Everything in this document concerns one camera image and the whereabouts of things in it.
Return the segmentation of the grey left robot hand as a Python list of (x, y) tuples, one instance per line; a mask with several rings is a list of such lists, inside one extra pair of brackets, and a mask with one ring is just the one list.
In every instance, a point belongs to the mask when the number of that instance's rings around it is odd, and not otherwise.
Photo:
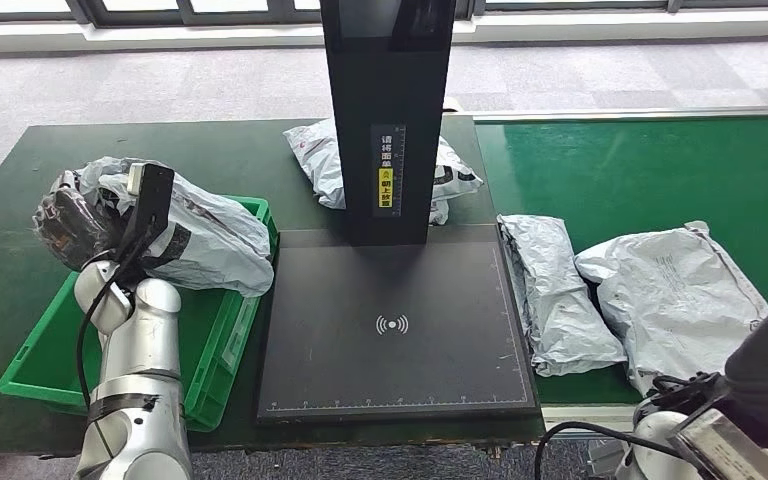
[(116, 249), (124, 229), (118, 215), (99, 202), (98, 193), (83, 193), (81, 186), (78, 172), (63, 171), (32, 216), (37, 238), (73, 271)]

